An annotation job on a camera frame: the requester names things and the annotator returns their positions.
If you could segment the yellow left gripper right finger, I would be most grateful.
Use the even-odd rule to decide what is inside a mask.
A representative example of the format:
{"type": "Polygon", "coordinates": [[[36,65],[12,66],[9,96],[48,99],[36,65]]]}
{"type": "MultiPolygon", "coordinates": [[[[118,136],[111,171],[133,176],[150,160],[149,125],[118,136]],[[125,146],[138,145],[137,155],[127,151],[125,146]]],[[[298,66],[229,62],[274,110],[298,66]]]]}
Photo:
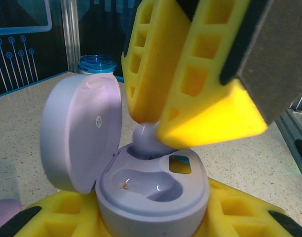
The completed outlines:
{"type": "Polygon", "coordinates": [[[302,226],[280,207],[209,178],[199,237],[302,237],[302,226]]]}

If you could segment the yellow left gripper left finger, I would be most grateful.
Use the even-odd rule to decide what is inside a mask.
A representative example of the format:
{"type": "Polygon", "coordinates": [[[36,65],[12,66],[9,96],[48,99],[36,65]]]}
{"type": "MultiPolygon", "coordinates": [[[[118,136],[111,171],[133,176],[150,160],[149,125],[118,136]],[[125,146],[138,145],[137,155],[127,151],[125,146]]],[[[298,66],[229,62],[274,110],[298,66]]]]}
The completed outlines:
{"type": "Polygon", "coordinates": [[[0,237],[103,237],[96,194],[60,191],[9,218],[0,237]]]}

